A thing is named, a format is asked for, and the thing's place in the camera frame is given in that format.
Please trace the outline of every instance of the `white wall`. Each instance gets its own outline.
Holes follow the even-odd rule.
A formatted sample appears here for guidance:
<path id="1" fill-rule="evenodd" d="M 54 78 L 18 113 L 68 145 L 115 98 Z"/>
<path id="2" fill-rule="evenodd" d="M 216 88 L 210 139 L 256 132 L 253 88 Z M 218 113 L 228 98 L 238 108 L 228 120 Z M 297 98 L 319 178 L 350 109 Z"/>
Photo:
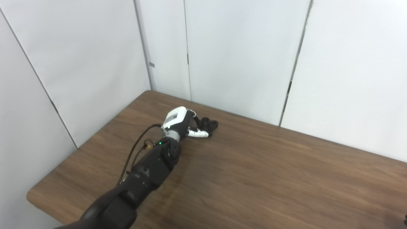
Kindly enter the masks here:
<path id="1" fill-rule="evenodd" d="M 133 0 L 0 0 L 79 146 L 150 89 Z"/>
<path id="2" fill-rule="evenodd" d="M 26 200 L 28 190 L 75 150 L 0 13 L 0 228 L 61 224 Z"/>
<path id="3" fill-rule="evenodd" d="M 278 125 L 309 0 L 186 0 L 192 101 Z"/>
<path id="4" fill-rule="evenodd" d="M 314 0 L 282 127 L 407 162 L 407 2 Z"/>
<path id="5" fill-rule="evenodd" d="M 152 89 L 191 99 L 184 0 L 135 0 Z"/>

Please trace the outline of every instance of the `black cable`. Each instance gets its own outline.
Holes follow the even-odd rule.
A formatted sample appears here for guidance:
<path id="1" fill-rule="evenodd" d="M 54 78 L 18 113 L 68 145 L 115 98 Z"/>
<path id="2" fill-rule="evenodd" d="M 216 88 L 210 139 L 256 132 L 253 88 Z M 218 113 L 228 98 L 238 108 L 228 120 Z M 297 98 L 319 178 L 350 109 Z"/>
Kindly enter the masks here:
<path id="1" fill-rule="evenodd" d="M 125 165 L 124 165 L 124 167 L 123 167 L 122 174 L 120 175 L 119 181 L 117 182 L 117 185 L 116 185 L 116 186 L 118 186 L 118 185 L 120 184 L 120 182 L 122 181 L 123 175 L 124 175 L 125 172 L 126 172 L 127 165 L 129 164 L 131 155 L 133 154 L 133 151 L 134 151 L 134 149 L 136 148 L 138 142 L 139 142 L 139 141 L 141 140 L 141 138 L 147 133 L 147 131 L 149 131 L 149 130 L 150 130 L 151 128 L 153 128 L 153 127 L 161 127 L 161 124 L 153 124 L 153 125 L 149 126 L 149 127 L 140 135 L 140 137 L 137 139 L 137 141 L 134 143 L 133 147 L 132 147 L 131 150 L 130 150 L 129 156 L 127 157 L 126 163 L 125 163 Z"/>

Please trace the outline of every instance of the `wood grain tabletop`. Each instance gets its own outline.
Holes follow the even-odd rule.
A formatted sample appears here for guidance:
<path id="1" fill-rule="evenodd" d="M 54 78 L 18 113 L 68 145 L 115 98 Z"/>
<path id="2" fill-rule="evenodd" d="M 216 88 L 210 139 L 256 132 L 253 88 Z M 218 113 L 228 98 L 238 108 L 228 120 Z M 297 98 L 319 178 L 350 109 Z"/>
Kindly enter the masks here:
<path id="1" fill-rule="evenodd" d="M 78 220 L 115 186 L 139 135 L 178 106 L 217 120 L 219 128 L 210 138 L 181 142 L 178 165 L 142 203 L 132 228 L 407 229 L 406 163 L 153 91 L 57 166 L 27 199 L 63 224 Z M 152 129 L 144 139 L 161 137 Z"/>

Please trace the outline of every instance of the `small gray label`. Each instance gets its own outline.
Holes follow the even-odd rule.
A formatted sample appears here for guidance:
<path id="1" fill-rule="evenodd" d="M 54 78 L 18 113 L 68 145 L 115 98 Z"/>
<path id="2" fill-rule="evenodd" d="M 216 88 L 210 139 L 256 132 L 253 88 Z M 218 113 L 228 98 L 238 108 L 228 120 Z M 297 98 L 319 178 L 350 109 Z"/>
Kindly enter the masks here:
<path id="1" fill-rule="evenodd" d="M 177 116 L 178 116 L 178 114 L 175 114 L 175 115 L 172 115 L 172 116 L 168 117 L 168 118 L 165 120 L 164 124 L 166 124 L 167 122 L 169 122 L 169 121 L 171 121 L 171 120 L 176 119 Z"/>

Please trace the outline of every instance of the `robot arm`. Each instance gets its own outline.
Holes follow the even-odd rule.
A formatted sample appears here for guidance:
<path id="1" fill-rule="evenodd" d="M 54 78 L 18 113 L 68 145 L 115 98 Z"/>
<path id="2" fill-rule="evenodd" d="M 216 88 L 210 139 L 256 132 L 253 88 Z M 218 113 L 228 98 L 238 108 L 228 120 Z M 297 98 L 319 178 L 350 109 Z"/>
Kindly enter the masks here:
<path id="1" fill-rule="evenodd" d="M 191 119 L 197 128 L 189 126 Z M 208 118 L 199 120 L 194 111 L 185 107 L 172 110 L 162 125 L 164 137 L 131 168 L 127 178 L 96 199 L 79 221 L 57 229 L 129 229 L 137 218 L 136 209 L 178 163 L 179 141 L 186 136 L 209 137 L 217 126 Z"/>

